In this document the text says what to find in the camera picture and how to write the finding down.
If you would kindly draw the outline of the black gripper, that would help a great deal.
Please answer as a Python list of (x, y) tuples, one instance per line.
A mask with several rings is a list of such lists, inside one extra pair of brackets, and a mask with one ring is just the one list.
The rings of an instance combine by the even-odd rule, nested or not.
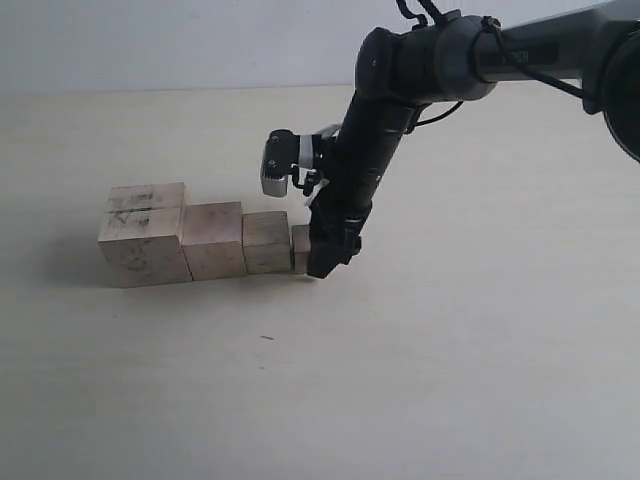
[(362, 249), (373, 196), (395, 154), (393, 144), (318, 144), (313, 167), (325, 182), (311, 201), (306, 274), (326, 278)]

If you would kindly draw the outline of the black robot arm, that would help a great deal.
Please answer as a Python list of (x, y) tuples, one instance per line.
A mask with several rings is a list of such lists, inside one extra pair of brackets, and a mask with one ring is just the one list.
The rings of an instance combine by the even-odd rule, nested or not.
[(438, 102), (486, 97), (497, 84), (535, 80), (602, 114), (622, 150), (639, 155), (639, 5), (608, 1), (503, 28), (491, 16), (433, 13), (404, 34), (364, 40), (355, 91), (312, 201), (307, 273), (325, 278), (361, 249), (374, 193), (402, 139)]

